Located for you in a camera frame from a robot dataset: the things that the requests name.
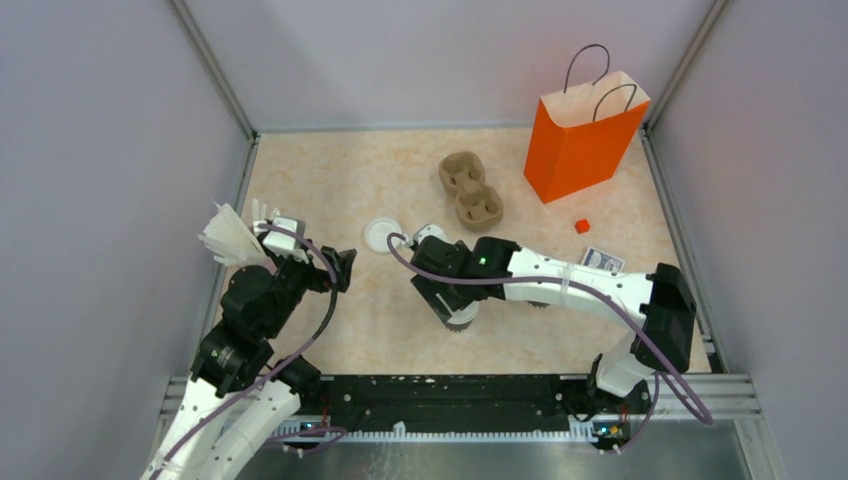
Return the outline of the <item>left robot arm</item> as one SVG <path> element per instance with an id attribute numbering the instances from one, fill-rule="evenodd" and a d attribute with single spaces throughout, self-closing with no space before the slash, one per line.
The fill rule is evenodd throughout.
<path id="1" fill-rule="evenodd" d="M 319 404 L 318 371 L 300 351 L 260 373 L 270 345 L 304 295 L 327 293 L 331 320 L 357 252 L 320 250 L 319 262 L 281 255 L 275 269 L 239 268 L 221 298 L 222 318 L 201 341 L 183 399 L 145 479 L 234 479 L 285 419 Z"/>

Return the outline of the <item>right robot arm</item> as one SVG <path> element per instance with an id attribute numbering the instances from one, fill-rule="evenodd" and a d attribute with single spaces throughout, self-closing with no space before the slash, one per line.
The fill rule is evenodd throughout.
<path id="1" fill-rule="evenodd" d="M 690 368 L 697 305 L 676 266 L 614 272 L 495 237 L 468 247 L 427 235 L 415 240 L 412 250 L 411 283 L 452 331 L 467 329 L 480 303 L 489 299 L 563 307 L 630 328 L 600 356 L 586 385 L 589 404 L 600 412 L 614 411 L 655 372 L 683 374 Z"/>

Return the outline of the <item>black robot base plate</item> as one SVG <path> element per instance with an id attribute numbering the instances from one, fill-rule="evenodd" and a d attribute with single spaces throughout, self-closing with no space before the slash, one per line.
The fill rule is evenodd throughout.
<path id="1" fill-rule="evenodd" d="M 298 415 L 355 434 L 566 432 L 579 421 L 614 422 L 647 412 L 640 382 L 624 398 L 591 386 L 583 375 L 325 376 Z"/>

